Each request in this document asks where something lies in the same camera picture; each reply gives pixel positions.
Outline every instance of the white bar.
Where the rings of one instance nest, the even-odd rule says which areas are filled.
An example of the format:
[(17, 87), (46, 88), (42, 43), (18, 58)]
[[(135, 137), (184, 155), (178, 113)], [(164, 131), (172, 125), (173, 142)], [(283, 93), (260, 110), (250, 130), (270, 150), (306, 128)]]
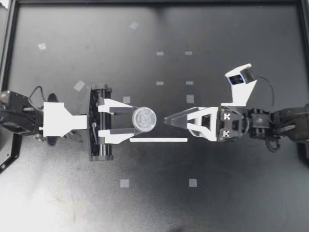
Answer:
[(188, 138), (130, 138), (131, 143), (136, 142), (157, 142), (157, 143), (163, 143), (163, 142), (188, 142)]

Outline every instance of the black cable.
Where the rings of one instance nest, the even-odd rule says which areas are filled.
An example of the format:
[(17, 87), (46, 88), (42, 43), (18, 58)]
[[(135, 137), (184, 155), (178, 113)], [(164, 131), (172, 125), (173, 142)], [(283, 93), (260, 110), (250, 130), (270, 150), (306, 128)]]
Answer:
[(73, 140), (73, 141), (75, 141), (75, 142), (83, 143), (82, 140), (75, 140), (75, 139), (73, 139), (69, 134), (68, 134), (68, 138), (71, 139), (71, 140)]
[(268, 148), (268, 150), (273, 152), (273, 153), (276, 153), (277, 151), (279, 151), (279, 149), (280, 149), (279, 140), (275, 139), (275, 141), (274, 141), (276, 143), (276, 147), (273, 147), (270, 142), (271, 142), (270, 138), (266, 137), (265, 138), (265, 144), (266, 144), (266, 147)]
[(270, 83), (270, 81), (268, 81), (267, 78), (262, 77), (262, 76), (257, 76), (257, 77), (259, 77), (259, 78), (265, 80), (265, 81), (269, 84), (269, 86), (270, 86), (270, 88), (271, 88), (271, 97), (272, 97), (272, 100), (271, 100), (271, 107), (272, 107), (272, 109), (273, 109), (274, 106), (275, 106), (275, 90), (274, 90), (274, 87), (272, 86), (272, 84)]
[(26, 119), (30, 120), (32, 123), (35, 123), (35, 121), (32, 118), (28, 117), (27, 115), (25, 115), (23, 113), (19, 113), (19, 112), (13, 111), (13, 110), (0, 110), (0, 112), (6, 112), (6, 113), (15, 114), (15, 115), (20, 115), (20, 116), (25, 117)]
[(30, 96), (28, 97), (28, 102), (29, 102), (30, 105), (32, 105), (35, 109), (37, 109), (37, 110), (39, 110), (39, 111), (42, 111), (43, 106), (41, 106), (41, 107), (36, 107), (36, 106), (32, 103), (32, 100), (31, 100), (32, 95), (35, 93), (35, 91), (36, 91), (37, 89), (40, 89), (40, 91), (41, 91), (41, 96), (42, 96), (43, 101), (44, 101), (44, 102), (47, 101), (47, 100), (45, 99), (45, 97), (44, 97), (44, 93), (43, 93), (43, 88), (42, 88), (42, 86), (36, 86), (36, 87), (34, 88), (33, 92), (32, 92), (32, 93), (30, 94)]
[(274, 123), (274, 122), (271, 120), (271, 117), (270, 117), (271, 111), (273, 111), (273, 110), (274, 110), (274, 107), (275, 107), (275, 90), (274, 90), (274, 87), (272, 86), (272, 84), (270, 83), (270, 81), (269, 81), (267, 78), (265, 78), (265, 77), (263, 77), (263, 76), (257, 76), (257, 77), (259, 77), (259, 78), (265, 80), (265, 81), (269, 84), (269, 87), (270, 87), (270, 89), (271, 89), (271, 98), (272, 98), (272, 99), (271, 99), (271, 110), (269, 111), (269, 121), (270, 121), (271, 123)]

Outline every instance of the clear plastic cup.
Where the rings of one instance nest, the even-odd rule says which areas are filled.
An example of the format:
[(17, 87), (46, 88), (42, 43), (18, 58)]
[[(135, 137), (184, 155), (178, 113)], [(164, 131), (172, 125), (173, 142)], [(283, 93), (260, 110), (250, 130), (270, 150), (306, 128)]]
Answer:
[(132, 115), (132, 123), (137, 130), (141, 132), (149, 132), (156, 125), (156, 115), (152, 109), (148, 107), (140, 107), (134, 111)]

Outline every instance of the black metal frame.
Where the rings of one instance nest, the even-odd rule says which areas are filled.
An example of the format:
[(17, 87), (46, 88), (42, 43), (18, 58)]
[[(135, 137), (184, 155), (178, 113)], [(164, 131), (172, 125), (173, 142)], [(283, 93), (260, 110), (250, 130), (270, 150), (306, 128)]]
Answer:
[[(305, 47), (307, 71), (309, 71), (309, 2), (308, 0), (11, 0), (8, 8), (8, 18), (5, 29), (1, 61), (0, 61), (0, 90), (5, 91), (8, 87), (10, 74), (11, 57), (14, 48), (14, 36), (20, 5), (30, 4), (291, 4), (298, 7), (299, 23), (302, 30), (303, 44)], [(11, 157), (18, 157), (21, 145), (21, 137), (14, 135)]]

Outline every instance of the black tabletop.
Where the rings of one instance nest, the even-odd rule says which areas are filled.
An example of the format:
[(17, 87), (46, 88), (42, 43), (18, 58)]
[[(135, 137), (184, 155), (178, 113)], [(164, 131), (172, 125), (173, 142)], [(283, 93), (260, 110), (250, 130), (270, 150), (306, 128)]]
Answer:
[[(41, 85), (76, 114), (86, 85), (108, 84), (114, 100), (156, 112), (157, 126), (143, 137), (188, 142), (125, 141), (113, 146), (114, 161), (89, 162), (83, 143), (63, 138), (48, 147), (26, 137), (20, 158), (0, 175), (4, 224), (34, 231), (309, 231), (309, 168), (293, 142), (283, 139), (273, 154), (263, 141), (213, 143), (163, 123), (193, 106), (231, 101), (224, 74), (246, 63), (274, 86), (275, 110), (308, 103), (297, 13), (279, 4), (22, 6), (9, 89), (28, 96)], [(74, 88), (80, 81), (85, 87)], [(248, 106), (270, 104), (270, 88), (259, 80)], [(131, 126), (125, 117), (113, 124)]]

